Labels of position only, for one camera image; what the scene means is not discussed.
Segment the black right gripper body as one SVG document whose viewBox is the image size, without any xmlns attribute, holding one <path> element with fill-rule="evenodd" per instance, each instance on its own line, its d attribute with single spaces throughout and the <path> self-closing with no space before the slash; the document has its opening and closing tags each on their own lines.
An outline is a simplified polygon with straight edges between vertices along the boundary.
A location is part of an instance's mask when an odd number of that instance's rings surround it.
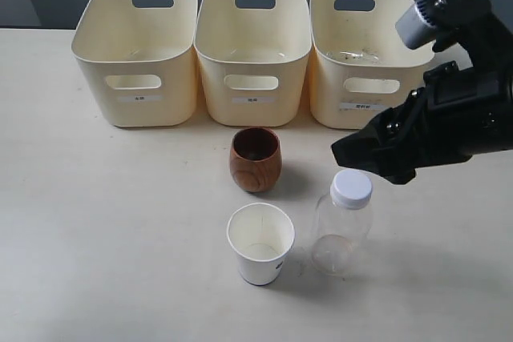
<svg viewBox="0 0 513 342">
<path fill-rule="evenodd" d="M 455 61 L 424 74 L 421 106 L 400 138 L 403 170 L 465 163 L 512 149 L 512 64 L 459 69 Z"/>
</svg>

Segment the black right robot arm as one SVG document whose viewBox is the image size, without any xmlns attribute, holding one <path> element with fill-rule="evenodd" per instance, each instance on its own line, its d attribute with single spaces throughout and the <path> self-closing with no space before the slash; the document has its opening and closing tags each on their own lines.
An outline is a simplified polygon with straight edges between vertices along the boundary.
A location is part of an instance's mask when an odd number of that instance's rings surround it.
<svg viewBox="0 0 513 342">
<path fill-rule="evenodd" d="M 445 62 L 423 75 L 404 103 L 333 143 L 341 167 L 396 185 L 422 167 L 465 163 L 512 148 L 512 34 L 490 0 L 417 0 L 395 25 L 410 49 L 460 45 L 471 67 Z"/>
</svg>

